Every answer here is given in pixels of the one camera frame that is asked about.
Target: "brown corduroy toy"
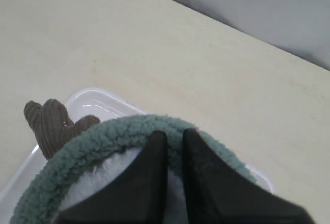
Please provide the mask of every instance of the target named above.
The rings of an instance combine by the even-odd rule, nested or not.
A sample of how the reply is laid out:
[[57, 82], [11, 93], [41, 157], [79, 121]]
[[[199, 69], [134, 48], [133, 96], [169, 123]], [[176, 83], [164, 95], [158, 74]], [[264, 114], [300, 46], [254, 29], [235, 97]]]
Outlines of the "brown corduroy toy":
[[43, 106], [34, 101], [28, 102], [24, 116], [46, 159], [51, 159], [72, 138], [100, 123], [99, 118], [93, 115], [73, 123], [66, 107], [55, 99], [49, 99]]

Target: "white fluffy fabric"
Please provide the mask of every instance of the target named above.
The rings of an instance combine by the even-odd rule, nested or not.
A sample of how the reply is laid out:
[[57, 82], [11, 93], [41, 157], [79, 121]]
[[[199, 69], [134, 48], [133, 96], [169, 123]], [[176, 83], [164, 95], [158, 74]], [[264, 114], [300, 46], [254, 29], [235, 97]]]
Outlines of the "white fluffy fabric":
[[[122, 154], [114, 154], [93, 171], [87, 171], [73, 184], [61, 202], [59, 210], [65, 210], [94, 195], [118, 177], [136, 158], [141, 149], [129, 149]], [[183, 183], [168, 170], [168, 189], [163, 223], [188, 223]]]

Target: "wooden table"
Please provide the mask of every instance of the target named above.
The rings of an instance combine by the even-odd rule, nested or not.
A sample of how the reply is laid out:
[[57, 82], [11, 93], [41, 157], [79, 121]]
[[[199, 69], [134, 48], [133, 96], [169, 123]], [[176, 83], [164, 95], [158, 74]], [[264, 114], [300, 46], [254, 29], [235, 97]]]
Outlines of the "wooden table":
[[0, 187], [24, 104], [86, 87], [196, 123], [328, 223], [330, 73], [171, 0], [0, 0]]

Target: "light wood surface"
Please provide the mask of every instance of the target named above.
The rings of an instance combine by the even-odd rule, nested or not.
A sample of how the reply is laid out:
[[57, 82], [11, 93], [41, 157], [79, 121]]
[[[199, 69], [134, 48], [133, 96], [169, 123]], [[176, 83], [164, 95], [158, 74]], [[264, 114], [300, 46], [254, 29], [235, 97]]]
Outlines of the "light wood surface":
[[0, 187], [24, 104], [101, 87], [196, 123], [328, 223], [330, 73], [171, 0], [0, 0]]

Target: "green fleece trim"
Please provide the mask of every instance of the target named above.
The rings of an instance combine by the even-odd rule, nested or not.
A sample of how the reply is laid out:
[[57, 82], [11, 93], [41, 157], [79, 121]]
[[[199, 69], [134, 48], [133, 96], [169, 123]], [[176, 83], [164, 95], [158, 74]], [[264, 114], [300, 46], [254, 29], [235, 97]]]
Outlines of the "green fleece trim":
[[[48, 161], [21, 196], [10, 223], [50, 223], [70, 186], [85, 171], [114, 153], [142, 147], [156, 130], [166, 132], [169, 168], [181, 177], [181, 141], [187, 128], [196, 127], [181, 119], [156, 115], [118, 118], [93, 126], [73, 138]], [[255, 182], [232, 151], [205, 132], [199, 133], [219, 157], [242, 176]]]

